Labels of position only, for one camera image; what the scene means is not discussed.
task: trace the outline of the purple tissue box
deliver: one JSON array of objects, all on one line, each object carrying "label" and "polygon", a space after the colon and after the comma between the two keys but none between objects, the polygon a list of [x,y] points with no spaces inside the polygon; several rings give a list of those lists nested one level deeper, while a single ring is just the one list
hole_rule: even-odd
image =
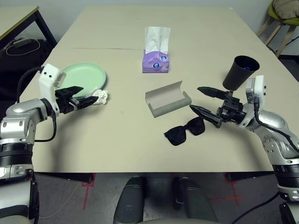
[{"label": "purple tissue box", "polygon": [[142,61],[143,73],[168,73],[169,71],[168,54],[160,51],[144,52]]}]

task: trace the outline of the power adapter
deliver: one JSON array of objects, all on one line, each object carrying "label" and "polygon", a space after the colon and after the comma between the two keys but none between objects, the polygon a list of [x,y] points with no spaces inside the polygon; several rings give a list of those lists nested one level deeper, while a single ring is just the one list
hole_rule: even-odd
[{"label": "power adapter", "polygon": [[20,47],[22,47],[22,46],[24,46],[24,45],[27,45],[27,44],[30,44],[30,43],[31,43],[31,39],[29,39],[29,38],[24,38],[24,39],[20,39],[20,40],[18,40],[18,41],[15,41],[15,42],[13,43],[13,45],[14,45],[15,48],[20,48]]}]

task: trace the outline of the tissue box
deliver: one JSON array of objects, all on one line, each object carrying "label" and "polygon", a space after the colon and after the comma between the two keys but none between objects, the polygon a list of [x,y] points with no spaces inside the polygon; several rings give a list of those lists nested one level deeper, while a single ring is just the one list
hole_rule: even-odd
[{"label": "tissue box", "polygon": [[144,53],[142,61],[143,73],[167,73],[169,71],[168,54],[160,51]]},{"label": "tissue box", "polygon": [[169,71],[168,41],[170,28],[147,27],[142,61],[143,73],[167,73]]}]

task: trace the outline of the table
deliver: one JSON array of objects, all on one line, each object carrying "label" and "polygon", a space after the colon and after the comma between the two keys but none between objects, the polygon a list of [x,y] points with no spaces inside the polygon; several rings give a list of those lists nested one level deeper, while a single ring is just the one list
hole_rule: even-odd
[{"label": "table", "polygon": [[0,49],[34,21],[52,47],[56,46],[57,42],[38,9],[39,6],[0,7]]},{"label": "table", "polygon": [[[153,10],[156,15],[150,17],[149,12]],[[105,15],[110,15],[111,19],[101,21]],[[90,24],[96,18],[99,28],[95,28],[95,22]],[[149,25],[172,28],[168,74],[142,73],[144,27]],[[186,124],[196,114],[189,107],[183,107],[153,118],[145,102],[145,92],[182,80],[181,90],[192,98],[192,104],[216,112],[222,101],[204,96],[197,87],[224,89],[222,81],[237,55],[253,57],[260,63],[255,75],[265,75],[265,109],[286,118],[289,128],[298,135],[298,83],[233,10],[214,7],[85,8],[46,62],[61,69],[82,61],[99,64],[108,77],[105,86],[110,94],[108,103],[60,115],[56,138],[35,144],[35,170],[134,173],[272,170],[259,138],[231,123],[216,129],[205,122],[206,131],[202,135],[193,136],[187,132],[186,142],[174,147],[163,133]],[[234,96],[246,102],[244,85]],[[38,97],[36,76],[21,100]],[[37,139],[51,135],[51,119],[38,124]]]}]

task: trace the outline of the plate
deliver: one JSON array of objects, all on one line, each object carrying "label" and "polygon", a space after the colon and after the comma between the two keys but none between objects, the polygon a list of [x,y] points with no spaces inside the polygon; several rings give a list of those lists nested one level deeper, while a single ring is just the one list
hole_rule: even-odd
[{"label": "plate", "polygon": [[65,79],[58,89],[71,86],[80,86],[84,89],[73,95],[82,97],[88,95],[94,88],[102,88],[106,82],[105,71],[97,64],[90,62],[81,62],[72,64],[63,70],[66,73]]}]

